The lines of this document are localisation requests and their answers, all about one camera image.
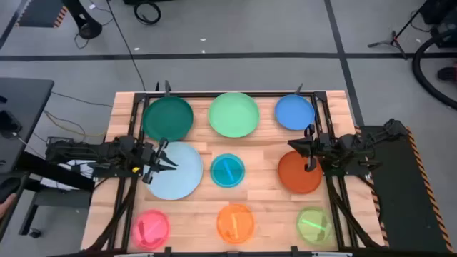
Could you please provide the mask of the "orange-red plastic plate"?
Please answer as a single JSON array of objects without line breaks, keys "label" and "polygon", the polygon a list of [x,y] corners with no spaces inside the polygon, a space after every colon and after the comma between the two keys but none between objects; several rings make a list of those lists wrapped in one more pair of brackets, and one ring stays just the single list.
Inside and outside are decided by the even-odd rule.
[{"label": "orange-red plastic plate", "polygon": [[278,163],[278,176],[282,185],[292,193],[307,194],[315,191],[323,178],[320,163],[312,171],[305,171],[307,157],[296,151],[290,151],[281,157]]}]

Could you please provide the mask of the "teal translucent plastic plate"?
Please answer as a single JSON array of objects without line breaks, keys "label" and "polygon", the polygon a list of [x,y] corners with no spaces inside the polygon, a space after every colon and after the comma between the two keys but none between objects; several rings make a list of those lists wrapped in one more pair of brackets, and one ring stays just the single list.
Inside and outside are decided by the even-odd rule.
[{"label": "teal translucent plastic plate", "polygon": [[238,186],[243,181],[245,172],[243,161],[231,153],[217,156],[210,165],[212,181],[222,188]]}]

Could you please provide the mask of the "light green plastic plate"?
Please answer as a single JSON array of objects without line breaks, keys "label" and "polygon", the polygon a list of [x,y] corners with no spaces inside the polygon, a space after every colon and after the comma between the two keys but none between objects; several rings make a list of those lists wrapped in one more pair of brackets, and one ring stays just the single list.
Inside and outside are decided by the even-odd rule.
[{"label": "light green plastic plate", "polygon": [[253,98],[241,92],[217,96],[208,111],[212,129],[228,138],[241,138],[252,133],[260,121],[260,111]]}]

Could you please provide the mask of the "black handheld device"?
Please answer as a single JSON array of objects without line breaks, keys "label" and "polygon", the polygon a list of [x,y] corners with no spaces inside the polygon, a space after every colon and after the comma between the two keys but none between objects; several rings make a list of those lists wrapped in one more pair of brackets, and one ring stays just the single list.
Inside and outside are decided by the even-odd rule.
[{"label": "black handheld device", "polygon": [[13,193],[16,193],[21,183],[28,179],[26,173],[15,173],[12,175],[0,175],[0,203]]}]

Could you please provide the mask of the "orange translucent plastic plate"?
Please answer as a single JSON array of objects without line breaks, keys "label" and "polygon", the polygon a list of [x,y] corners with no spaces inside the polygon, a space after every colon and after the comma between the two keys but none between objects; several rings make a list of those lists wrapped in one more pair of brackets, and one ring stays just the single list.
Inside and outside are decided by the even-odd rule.
[{"label": "orange translucent plastic plate", "polygon": [[255,230],[255,219],[251,209],[241,203],[224,206],[216,219],[216,230],[221,239],[230,244],[247,242]]}]

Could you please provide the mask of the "blue plastic plate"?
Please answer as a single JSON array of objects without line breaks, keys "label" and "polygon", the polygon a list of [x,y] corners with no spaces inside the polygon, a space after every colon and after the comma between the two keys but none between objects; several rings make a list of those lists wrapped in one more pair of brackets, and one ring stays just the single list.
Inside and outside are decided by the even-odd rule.
[{"label": "blue plastic plate", "polygon": [[293,131],[306,129],[315,119],[312,104],[296,94],[281,97],[275,105],[274,114],[283,127]]}]

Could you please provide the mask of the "white paper sheet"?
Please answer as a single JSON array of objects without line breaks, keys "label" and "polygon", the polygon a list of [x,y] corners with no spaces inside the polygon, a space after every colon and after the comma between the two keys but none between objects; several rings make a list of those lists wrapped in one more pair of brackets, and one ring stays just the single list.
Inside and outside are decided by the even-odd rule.
[{"label": "white paper sheet", "polygon": [[[94,178],[93,172],[94,169],[89,166],[90,163],[94,161],[89,160],[71,160],[66,163],[59,163],[58,166],[65,169],[64,174],[75,173],[77,175],[89,178],[92,182],[97,182],[97,179]],[[49,188],[56,188],[63,191],[77,191],[77,187],[70,186],[67,183],[59,182],[50,178],[41,178],[40,184],[42,186],[47,186]]]}]

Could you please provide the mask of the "person's shoe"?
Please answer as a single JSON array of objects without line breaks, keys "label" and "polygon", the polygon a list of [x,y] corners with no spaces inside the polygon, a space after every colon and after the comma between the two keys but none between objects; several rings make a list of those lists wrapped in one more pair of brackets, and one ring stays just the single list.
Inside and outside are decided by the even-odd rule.
[{"label": "person's shoe", "polygon": [[442,81],[451,81],[457,83],[457,67],[443,67],[442,69],[438,70],[436,76]]}]

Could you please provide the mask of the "pink translucent plastic plate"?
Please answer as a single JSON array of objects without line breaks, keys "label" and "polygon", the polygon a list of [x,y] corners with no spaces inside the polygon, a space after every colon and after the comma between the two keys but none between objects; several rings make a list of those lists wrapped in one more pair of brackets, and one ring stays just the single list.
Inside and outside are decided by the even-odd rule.
[{"label": "pink translucent plastic plate", "polygon": [[163,246],[171,231],[168,216],[155,209],[141,212],[131,229],[131,239],[135,247],[152,251]]}]

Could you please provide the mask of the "dark green plastic plate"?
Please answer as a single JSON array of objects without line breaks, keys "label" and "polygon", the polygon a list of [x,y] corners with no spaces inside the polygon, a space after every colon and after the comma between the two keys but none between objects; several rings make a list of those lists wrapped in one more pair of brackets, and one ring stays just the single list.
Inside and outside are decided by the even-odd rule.
[{"label": "dark green plastic plate", "polygon": [[144,133],[159,141],[179,141],[186,137],[194,122],[190,104],[176,96],[165,96],[152,102],[143,116]]}]

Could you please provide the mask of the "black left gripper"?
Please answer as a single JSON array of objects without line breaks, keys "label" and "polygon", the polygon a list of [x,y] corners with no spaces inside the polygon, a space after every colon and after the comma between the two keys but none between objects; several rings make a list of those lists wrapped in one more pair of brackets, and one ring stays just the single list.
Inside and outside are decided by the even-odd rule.
[{"label": "black left gripper", "polygon": [[139,152],[140,163],[149,167],[146,173],[143,175],[142,181],[145,184],[150,184],[153,180],[153,173],[160,173],[161,171],[175,171],[175,167],[163,166],[160,164],[160,160],[176,166],[171,159],[169,159],[164,152],[169,142],[167,139],[162,138],[159,141],[159,147],[154,150],[151,143],[137,143],[136,149]]}]

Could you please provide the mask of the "large pale blue plate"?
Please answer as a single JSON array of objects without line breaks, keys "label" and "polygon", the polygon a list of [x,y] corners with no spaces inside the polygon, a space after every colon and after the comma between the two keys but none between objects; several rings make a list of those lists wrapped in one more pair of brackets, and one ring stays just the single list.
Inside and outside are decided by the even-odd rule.
[{"label": "large pale blue plate", "polygon": [[203,177],[203,161],[198,151],[188,143],[172,142],[165,149],[168,158],[177,164],[173,171],[161,171],[145,187],[162,200],[178,200],[191,194]]}]

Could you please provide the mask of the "lime translucent plastic plate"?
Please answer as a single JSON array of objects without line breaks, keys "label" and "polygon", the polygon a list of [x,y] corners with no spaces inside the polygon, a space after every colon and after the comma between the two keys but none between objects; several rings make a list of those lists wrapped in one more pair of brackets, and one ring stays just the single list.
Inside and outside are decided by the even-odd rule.
[{"label": "lime translucent plastic plate", "polygon": [[308,244],[324,246],[330,243],[333,225],[329,215],[321,207],[310,206],[298,213],[296,230]]}]

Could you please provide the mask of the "black mat with hazard stripes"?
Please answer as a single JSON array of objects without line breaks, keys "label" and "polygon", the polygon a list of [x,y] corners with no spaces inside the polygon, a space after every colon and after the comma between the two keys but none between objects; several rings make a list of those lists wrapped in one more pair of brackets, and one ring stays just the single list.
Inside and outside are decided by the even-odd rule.
[{"label": "black mat with hazard stripes", "polygon": [[455,253],[415,139],[409,131],[395,141],[375,146],[381,166],[372,172],[380,197],[381,230],[396,251]]}]

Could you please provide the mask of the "striped black floor mat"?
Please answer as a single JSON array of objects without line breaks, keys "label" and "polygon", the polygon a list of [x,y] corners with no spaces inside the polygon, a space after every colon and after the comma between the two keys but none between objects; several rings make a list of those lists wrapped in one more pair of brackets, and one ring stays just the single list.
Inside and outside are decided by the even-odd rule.
[{"label": "striped black floor mat", "polygon": [[61,0],[29,0],[16,26],[58,28],[67,11]]}]

